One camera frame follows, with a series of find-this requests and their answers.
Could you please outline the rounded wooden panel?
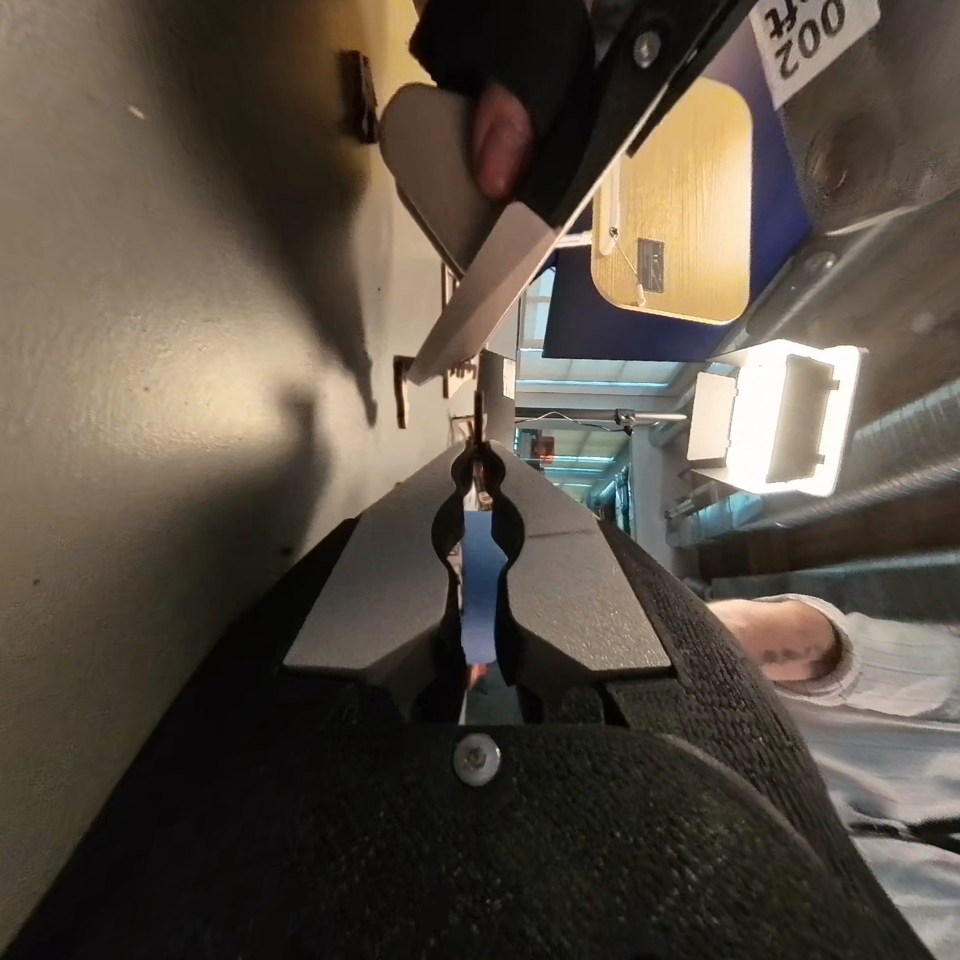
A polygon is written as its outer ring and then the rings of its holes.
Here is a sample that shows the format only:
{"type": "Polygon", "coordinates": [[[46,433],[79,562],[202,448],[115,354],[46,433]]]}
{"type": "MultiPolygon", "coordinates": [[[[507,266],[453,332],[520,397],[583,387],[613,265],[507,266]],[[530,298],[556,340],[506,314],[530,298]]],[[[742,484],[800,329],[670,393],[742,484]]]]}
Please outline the rounded wooden panel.
{"type": "Polygon", "coordinates": [[[699,78],[594,195],[590,274],[611,305],[726,325],[751,285],[753,119],[699,78]]]}

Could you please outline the dark blue partition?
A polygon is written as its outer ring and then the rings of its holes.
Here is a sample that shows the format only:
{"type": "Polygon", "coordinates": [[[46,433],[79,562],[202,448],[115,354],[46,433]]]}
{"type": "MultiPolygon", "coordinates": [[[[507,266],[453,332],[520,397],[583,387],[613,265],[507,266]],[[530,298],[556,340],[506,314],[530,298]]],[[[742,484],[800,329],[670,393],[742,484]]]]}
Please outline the dark blue partition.
{"type": "MultiPolygon", "coordinates": [[[[779,114],[749,20],[703,76],[745,99],[752,120],[749,306],[764,292],[810,232],[779,114]]],[[[542,355],[550,359],[694,362],[719,353],[733,323],[709,325],[609,303],[590,276],[585,246],[563,247],[547,261],[555,270],[542,355]]]]}

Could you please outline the bright ceiling light fixture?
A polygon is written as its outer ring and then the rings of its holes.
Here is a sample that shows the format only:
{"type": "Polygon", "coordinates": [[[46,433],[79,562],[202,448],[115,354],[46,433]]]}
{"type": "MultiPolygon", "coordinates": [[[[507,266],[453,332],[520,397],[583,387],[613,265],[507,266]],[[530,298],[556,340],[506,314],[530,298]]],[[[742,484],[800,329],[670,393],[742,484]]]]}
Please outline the bright ceiling light fixture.
{"type": "Polygon", "coordinates": [[[867,352],[774,340],[715,359],[697,375],[691,471],[756,496],[834,494],[867,352]]]}

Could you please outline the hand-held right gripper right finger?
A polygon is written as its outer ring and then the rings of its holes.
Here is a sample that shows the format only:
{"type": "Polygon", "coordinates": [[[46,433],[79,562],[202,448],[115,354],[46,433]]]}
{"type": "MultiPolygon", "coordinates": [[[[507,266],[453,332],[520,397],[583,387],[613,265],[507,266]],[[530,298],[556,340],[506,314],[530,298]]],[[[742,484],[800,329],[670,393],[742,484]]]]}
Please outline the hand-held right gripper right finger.
{"type": "Polygon", "coordinates": [[[660,679],[673,664],[594,514],[503,444],[480,448],[497,582],[496,661],[525,721],[572,690],[660,679]]]}

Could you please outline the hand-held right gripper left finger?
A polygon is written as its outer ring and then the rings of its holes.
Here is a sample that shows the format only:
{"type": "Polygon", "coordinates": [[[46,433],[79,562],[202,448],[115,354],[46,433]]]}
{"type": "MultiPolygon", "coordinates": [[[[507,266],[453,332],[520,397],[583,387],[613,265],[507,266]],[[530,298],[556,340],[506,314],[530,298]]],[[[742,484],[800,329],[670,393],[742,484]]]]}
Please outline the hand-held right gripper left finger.
{"type": "Polygon", "coordinates": [[[469,670],[450,555],[469,486],[460,441],[367,508],[283,666],[386,690],[406,719],[456,720],[469,670]]]}

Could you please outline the person's left hand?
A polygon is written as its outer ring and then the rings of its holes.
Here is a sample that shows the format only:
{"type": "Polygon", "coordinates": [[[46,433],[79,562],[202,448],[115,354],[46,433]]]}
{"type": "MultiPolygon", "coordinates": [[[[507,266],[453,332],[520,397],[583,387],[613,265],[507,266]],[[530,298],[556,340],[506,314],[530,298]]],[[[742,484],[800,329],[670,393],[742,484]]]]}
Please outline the person's left hand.
{"type": "Polygon", "coordinates": [[[531,161],[536,132],[522,101],[492,82],[473,112],[471,165],[475,182],[490,201],[510,200],[531,161]]]}

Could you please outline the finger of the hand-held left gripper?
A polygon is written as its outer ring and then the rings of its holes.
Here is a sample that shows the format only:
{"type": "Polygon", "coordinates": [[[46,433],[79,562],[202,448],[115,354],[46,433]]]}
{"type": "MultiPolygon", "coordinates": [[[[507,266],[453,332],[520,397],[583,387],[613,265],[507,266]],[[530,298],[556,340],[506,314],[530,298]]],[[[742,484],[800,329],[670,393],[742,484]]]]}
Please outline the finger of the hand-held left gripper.
{"type": "Polygon", "coordinates": [[[415,355],[409,382],[421,386],[478,354],[561,236],[526,204],[508,204],[415,355]]]}

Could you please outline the another person's forearm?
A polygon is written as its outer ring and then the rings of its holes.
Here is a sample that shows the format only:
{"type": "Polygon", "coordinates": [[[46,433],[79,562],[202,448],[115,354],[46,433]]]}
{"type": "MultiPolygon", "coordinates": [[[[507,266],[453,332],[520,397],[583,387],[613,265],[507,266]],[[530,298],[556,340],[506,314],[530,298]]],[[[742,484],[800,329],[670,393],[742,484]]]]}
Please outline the another person's forearm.
{"type": "Polygon", "coordinates": [[[774,683],[817,682],[841,663],[842,644],[834,624],[808,604],[723,599],[706,606],[774,683]]]}

